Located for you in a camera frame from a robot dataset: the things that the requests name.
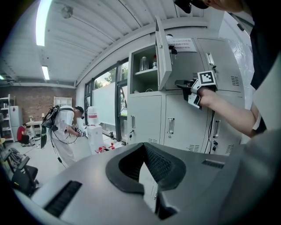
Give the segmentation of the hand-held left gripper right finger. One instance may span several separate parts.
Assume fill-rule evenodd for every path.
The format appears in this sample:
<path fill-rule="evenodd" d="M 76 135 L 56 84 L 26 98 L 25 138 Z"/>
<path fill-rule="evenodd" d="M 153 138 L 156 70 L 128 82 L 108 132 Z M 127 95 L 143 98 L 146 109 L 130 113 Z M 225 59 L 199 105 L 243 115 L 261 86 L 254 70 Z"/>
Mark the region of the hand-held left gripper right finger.
<path fill-rule="evenodd" d="M 174 190 L 186 174 L 186 166 L 179 158 L 149 143 L 144 143 L 144 163 L 158 185 L 155 214 L 164 220 L 177 211 L 165 204 L 163 192 Z"/>

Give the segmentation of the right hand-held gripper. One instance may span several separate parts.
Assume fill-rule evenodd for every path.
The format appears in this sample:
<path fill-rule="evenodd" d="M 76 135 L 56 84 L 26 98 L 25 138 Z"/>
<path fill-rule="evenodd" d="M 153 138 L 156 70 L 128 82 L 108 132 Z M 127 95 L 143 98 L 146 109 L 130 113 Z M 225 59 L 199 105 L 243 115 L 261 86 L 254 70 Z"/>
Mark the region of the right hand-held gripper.
<path fill-rule="evenodd" d="M 176 80 L 175 85 L 183 90 L 184 99 L 193 107 L 201 109 L 201 97 L 198 90 L 207 87 L 212 91 L 217 90 L 217 83 L 213 71 L 198 72 L 198 78 L 192 80 Z"/>

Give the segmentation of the grey metal locker cabinet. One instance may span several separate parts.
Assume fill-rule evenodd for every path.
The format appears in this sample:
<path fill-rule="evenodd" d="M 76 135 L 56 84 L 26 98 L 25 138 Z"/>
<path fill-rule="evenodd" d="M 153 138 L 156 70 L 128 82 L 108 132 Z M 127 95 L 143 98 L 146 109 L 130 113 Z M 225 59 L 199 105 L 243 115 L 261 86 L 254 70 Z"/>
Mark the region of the grey metal locker cabinet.
<path fill-rule="evenodd" d="M 245 107 L 245 89 L 253 75 L 248 45 L 229 39 L 194 38 L 204 71 L 213 71 L 216 93 L 239 108 Z M 183 90 L 158 90 L 158 68 L 153 69 L 155 45 L 130 55 L 128 82 L 129 143 L 150 142 L 182 150 L 229 155 L 242 134 L 209 108 L 191 106 Z M 149 69 L 140 71 L 147 57 Z"/>

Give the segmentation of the person's right forearm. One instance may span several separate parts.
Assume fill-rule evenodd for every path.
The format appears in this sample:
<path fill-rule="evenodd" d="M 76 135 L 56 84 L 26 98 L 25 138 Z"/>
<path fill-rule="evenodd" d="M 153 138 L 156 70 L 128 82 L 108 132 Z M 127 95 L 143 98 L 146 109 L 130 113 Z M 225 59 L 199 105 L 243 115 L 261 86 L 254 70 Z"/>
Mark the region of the person's right forearm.
<path fill-rule="evenodd" d="M 205 87 L 201 87 L 198 90 L 198 94 L 200 96 L 201 106 L 208 107 L 218 113 L 234 129 L 242 134 L 253 138 L 267 129 L 265 122 L 254 103 L 252 103 L 250 109 L 241 109 L 230 104 L 217 93 Z"/>

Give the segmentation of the white paper notice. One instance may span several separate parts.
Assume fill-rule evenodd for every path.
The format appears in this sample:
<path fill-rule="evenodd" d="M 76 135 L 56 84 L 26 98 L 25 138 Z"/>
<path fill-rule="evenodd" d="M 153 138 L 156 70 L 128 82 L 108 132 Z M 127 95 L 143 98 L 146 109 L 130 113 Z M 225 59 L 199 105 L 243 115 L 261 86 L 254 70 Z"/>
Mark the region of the white paper notice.
<path fill-rule="evenodd" d="M 197 52 L 197 48 L 191 38 L 167 39 L 169 46 L 174 46 L 178 52 Z"/>

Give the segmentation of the white water dispenser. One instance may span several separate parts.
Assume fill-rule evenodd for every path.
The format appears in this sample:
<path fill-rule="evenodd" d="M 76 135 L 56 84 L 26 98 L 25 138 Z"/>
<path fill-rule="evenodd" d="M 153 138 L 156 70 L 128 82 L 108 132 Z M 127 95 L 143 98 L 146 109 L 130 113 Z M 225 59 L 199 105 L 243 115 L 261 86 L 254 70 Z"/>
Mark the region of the white water dispenser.
<path fill-rule="evenodd" d="M 98 153 L 99 148 L 104 146 L 102 127 L 100 125 L 90 125 L 86 127 L 90 151 L 92 155 Z"/>

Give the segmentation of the clear glass jar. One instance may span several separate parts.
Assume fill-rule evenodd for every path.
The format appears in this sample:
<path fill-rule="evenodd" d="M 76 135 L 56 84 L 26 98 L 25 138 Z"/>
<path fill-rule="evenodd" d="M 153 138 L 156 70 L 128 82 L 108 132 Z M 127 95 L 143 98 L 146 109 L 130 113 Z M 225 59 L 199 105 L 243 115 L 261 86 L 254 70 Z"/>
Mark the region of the clear glass jar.
<path fill-rule="evenodd" d="M 149 63 L 147 57 L 144 56 L 140 59 L 140 71 L 145 71 L 148 69 L 149 69 Z"/>

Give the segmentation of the large water dispenser bottle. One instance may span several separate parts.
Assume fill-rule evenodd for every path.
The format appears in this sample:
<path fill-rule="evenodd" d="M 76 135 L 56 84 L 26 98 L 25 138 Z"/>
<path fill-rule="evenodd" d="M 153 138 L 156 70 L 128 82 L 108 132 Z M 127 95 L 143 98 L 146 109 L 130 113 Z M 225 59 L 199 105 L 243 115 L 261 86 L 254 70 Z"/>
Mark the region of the large water dispenser bottle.
<path fill-rule="evenodd" d="M 88 109 L 87 109 L 87 122 L 88 122 L 88 126 L 99 125 L 97 108 L 95 106 L 89 106 L 88 107 Z"/>

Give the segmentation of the person's black shirt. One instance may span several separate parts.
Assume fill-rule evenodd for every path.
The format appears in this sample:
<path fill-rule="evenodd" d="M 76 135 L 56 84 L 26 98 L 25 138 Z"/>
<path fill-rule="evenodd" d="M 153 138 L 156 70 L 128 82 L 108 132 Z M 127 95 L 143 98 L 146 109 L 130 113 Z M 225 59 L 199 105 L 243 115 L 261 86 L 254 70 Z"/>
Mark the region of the person's black shirt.
<path fill-rule="evenodd" d="M 251 15 L 254 21 L 250 34 L 254 66 L 251 86 L 257 90 L 270 72 L 281 47 L 273 34 L 275 17 L 263 17 L 257 9 L 252 9 Z"/>

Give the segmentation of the black office chair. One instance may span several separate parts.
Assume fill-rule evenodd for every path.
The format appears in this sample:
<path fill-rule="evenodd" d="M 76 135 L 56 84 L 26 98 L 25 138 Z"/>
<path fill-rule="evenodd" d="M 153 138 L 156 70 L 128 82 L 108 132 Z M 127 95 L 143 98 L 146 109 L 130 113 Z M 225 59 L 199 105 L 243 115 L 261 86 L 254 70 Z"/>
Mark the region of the black office chair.
<path fill-rule="evenodd" d="M 1 165 L 6 172 L 12 188 L 30 197 L 39 187 L 38 168 L 28 165 L 30 157 L 10 148 L 1 158 Z"/>

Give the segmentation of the white desk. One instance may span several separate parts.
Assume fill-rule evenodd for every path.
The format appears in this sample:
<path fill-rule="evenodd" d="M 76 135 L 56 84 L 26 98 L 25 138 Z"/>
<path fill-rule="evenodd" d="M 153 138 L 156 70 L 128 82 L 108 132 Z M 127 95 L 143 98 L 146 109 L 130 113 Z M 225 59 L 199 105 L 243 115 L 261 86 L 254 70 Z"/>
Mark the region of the white desk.
<path fill-rule="evenodd" d="M 29 121 L 26 123 L 27 133 L 32 138 L 39 138 L 41 136 L 42 121 Z"/>

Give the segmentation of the white refrigerator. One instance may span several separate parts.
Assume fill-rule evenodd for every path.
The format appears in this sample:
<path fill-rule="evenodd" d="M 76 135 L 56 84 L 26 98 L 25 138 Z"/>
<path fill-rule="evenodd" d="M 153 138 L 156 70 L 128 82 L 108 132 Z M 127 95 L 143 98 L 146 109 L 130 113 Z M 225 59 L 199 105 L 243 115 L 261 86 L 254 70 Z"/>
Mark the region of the white refrigerator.
<path fill-rule="evenodd" d="M 17 130 L 23 124 L 22 119 L 22 108 L 20 106 L 9 107 L 9 118 L 11 123 L 11 131 L 13 134 L 14 141 L 17 142 Z"/>

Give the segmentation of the white bookshelf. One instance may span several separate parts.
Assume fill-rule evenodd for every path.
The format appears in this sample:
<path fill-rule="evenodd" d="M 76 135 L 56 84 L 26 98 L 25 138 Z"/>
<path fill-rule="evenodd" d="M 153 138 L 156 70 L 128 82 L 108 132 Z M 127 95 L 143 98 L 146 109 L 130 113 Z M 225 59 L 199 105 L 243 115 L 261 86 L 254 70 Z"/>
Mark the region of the white bookshelf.
<path fill-rule="evenodd" d="M 0 98 L 0 113 L 3 115 L 3 133 L 4 137 L 7 141 L 11 141 L 15 143 L 14 134 L 12 131 L 12 123 L 11 123 L 11 106 L 14 106 L 15 104 L 15 98 L 11 97 L 10 94 L 7 95 L 7 97 Z"/>

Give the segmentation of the round ceiling sensor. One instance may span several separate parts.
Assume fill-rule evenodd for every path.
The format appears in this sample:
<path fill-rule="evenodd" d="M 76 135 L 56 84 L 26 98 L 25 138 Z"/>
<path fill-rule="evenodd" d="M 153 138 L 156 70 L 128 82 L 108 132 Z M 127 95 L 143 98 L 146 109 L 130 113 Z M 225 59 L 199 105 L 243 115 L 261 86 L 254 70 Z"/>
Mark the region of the round ceiling sensor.
<path fill-rule="evenodd" d="M 73 7 L 65 5 L 61 9 L 61 15 L 65 19 L 71 18 L 73 15 Z"/>

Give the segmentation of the long ceiling tube light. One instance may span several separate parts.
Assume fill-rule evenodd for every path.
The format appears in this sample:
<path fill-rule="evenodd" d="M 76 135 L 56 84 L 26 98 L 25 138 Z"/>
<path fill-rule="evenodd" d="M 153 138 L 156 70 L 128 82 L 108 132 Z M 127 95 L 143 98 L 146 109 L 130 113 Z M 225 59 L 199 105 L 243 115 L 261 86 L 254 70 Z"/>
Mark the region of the long ceiling tube light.
<path fill-rule="evenodd" d="M 45 32 L 47 17 L 52 0 L 40 0 L 36 15 L 36 44 L 37 46 L 45 46 Z"/>

